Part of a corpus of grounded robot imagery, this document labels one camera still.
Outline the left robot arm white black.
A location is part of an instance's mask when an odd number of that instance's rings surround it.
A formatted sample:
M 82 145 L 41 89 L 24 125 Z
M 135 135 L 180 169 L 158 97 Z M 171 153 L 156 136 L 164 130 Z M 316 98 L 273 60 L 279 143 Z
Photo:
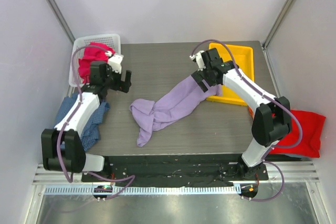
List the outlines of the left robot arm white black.
M 79 87 L 75 104 L 53 129 L 45 129 L 41 134 L 43 167 L 67 173 L 93 172 L 98 180 L 105 182 L 112 174 L 105 158 L 87 154 L 81 135 L 90 117 L 99 108 L 108 90 L 129 92 L 132 71 L 125 72 L 119 63 L 94 61 L 90 65 L 88 81 Z

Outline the yellow plastic tray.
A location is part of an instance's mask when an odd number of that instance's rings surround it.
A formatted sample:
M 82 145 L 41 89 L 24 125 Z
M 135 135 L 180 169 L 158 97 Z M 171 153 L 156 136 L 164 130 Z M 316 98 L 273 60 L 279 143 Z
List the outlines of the yellow plastic tray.
M 254 51 L 252 47 L 237 45 L 227 45 L 227 47 L 232 52 L 239 68 L 251 81 L 255 81 Z M 223 59 L 224 62 L 231 60 L 231 56 L 229 55 L 228 51 L 221 44 L 212 42 L 209 44 L 208 48 L 216 48 L 219 56 Z M 247 106 L 243 99 L 241 99 L 234 91 L 224 86 L 222 86 L 222 92 L 220 95 L 210 96 L 206 100 L 211 102 Z

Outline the purple t shirt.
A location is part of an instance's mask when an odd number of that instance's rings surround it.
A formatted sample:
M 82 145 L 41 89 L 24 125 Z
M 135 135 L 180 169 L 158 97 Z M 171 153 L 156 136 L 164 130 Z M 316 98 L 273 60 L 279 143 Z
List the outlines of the purple t shirt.
M 222 93 L 220 84 L 205 86 L 208 90 L 203 92 L 196 81 L 188 76 L 158 101 L 136 99 L 132 102 L 130 111 L 140 129 L 137 146 L 147 144 L 154 131 L 162 130 L 190 115 L 206 98 Z

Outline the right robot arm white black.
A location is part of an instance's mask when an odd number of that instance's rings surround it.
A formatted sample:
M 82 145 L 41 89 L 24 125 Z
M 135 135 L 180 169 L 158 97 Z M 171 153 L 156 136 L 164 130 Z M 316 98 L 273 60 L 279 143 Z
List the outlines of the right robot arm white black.
M 224 62 L 217 49 L 190 55 L 198 69 L 192 78 L 203 92 L 216 85 L 234 91 L 251 108 L 253 139 L 237 162 L 237 173 L 242 179 L 253 179 L 265 157 L 292 130 L 290 103 L 277 98 L 251 81 L 234 59 Z

